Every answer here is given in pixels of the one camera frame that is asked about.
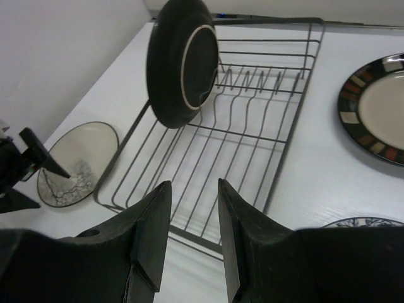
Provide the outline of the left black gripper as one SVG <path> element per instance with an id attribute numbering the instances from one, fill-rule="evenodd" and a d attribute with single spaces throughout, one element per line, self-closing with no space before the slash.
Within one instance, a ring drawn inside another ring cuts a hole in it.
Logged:
<path id="1" fill-rule="evenodd" d="M 19 135 L 27 146 L 23 153 L 10 136 L 1 139 L 1 214 L 40 208 L 36 201 L 12 187 L 22 179 L 31 178 L 41 168 L 70 178 L 30 128 L 24 128 Z"/>

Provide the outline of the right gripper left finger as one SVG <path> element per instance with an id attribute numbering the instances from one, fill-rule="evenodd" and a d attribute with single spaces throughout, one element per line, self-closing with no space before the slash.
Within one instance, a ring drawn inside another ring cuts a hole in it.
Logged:
<path id="1" fill-rule="evenodd" d="M 76 237 L 62 239 L 64 296 L 73 302 L 148 302 L 160 290 L 172 186 L 163 181 L 143 199 Z"/>

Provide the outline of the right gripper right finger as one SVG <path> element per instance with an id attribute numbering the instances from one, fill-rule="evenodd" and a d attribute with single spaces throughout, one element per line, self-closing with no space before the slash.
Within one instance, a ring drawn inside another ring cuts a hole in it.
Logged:
<path id="1" fill-rule="evenodd" d="M 303 247 L 225 179 L 218 180 L 218 214 L 229 302 L 302 302 Z"/>

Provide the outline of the tree pattern cream plate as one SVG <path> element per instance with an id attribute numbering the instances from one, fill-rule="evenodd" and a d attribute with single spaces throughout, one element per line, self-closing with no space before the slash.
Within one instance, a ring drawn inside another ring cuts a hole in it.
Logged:
<path id="1" fill-rule="evenodd" d="M 50 155 L 70 177 L 41 169 L 37 179 L 39 198 L 46 205 L 65 208 L 90 196 L 119 147 L 115 129 L 93 121 L 68 131 L 50 149 Z"/>

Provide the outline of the brown rimmed cream plate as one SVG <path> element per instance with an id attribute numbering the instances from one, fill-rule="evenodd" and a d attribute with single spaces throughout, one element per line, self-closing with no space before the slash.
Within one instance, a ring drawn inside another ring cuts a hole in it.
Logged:
<path id="1" fill-rule="evenodd" d="M 146 57 L 148 99 L 158 121 L 177 129 L 207 101 L 218 72 L 218 40 L 203 1 L 168 1 L 153 26 Z"/>

